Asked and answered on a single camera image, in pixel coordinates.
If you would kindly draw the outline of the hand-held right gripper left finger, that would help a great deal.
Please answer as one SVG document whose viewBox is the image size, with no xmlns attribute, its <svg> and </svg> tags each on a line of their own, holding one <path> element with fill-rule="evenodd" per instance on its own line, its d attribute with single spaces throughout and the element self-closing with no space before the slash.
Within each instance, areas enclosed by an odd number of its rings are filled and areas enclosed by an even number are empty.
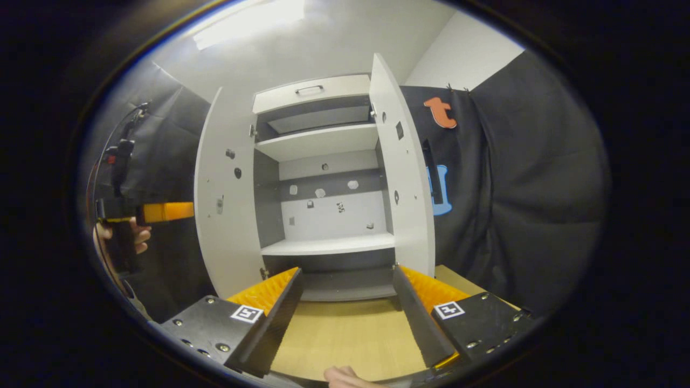
<svg viewBox="0 0 690 388">
<path fill-rule="evenodd" d="M 271 370 L 303 293 L 293 267 L 223 299 L 207 295 L 161 324 L 187 350 L 262 378 Z"/>
</svg>

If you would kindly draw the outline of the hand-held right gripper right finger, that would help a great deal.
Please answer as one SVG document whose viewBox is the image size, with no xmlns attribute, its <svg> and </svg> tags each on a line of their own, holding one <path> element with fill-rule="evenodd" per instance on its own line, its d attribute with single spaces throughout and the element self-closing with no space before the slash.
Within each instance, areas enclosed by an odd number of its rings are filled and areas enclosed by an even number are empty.
<svg viewBox="0 0 690 388">
<path fill-rule="evenodd" d="M 394 265 L 392 284 L 429 369 L 476 364 L 533 328 L 532 315 L 490 292 L 461 292 L 436 278 Z"/>
</svg>

